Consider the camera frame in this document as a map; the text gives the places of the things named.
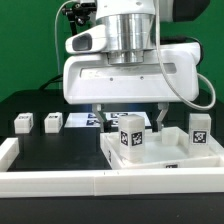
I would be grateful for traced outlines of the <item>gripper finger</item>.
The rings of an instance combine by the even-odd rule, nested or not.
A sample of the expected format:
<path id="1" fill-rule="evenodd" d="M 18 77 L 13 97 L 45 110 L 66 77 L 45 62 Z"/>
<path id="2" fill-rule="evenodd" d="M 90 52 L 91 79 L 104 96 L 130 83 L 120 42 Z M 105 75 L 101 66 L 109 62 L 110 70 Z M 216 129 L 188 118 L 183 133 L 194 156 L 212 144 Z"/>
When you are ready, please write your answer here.
<path id="1" fill-rule="evenodd" d="M 163 120 L 169 110 L 169 103 L 168 102 L 160 102 L 158 104 L 159 114 L 155 120 L 155 131 L 160 132 L 163 128 Z"/>
<path id="2" fill-rule="evenodd" d="M 102 105 L 101 104 L 93 104 L 92 105 L 92 112 L 95 114 L 97 119 L 100 122 L 100 131 L 104 131 L 104 122 L 106 121 L 105 115 L 102 111 Z"/>

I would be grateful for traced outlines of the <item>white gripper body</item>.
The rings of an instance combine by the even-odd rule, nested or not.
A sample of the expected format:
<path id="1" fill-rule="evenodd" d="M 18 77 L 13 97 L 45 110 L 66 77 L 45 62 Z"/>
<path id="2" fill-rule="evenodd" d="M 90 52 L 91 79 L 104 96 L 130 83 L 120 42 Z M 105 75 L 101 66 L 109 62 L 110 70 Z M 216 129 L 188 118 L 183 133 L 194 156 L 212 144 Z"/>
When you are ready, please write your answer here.
<path id="1" fill-rule="evenodd" d="M 70 104 L 193 101 L 199 94 L 197 43 L 163 45 L 140 64 L 111 65 L 103 53 L 68 58 L 64 98 Z"/>

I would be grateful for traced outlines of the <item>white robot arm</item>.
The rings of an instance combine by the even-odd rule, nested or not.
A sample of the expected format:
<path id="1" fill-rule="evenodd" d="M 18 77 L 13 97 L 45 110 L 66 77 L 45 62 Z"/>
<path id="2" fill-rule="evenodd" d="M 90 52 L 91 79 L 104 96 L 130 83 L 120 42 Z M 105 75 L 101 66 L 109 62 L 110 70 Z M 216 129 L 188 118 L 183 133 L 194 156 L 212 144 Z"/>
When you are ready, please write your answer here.
<path id="1" fill-rule="evenodd" d="M 111 128 L 102 106 L 171 102 L 199 110 L 197 65 L 203 50 L 184 37 L 160 36 L 162 22 L 193 21 L 210 0 L 80 0 L 82 15 L 95 25 L 66 40 L 70 57 L 63 69 L 63 94 L 70 104 L 90 104 L 100 128 Z"/>

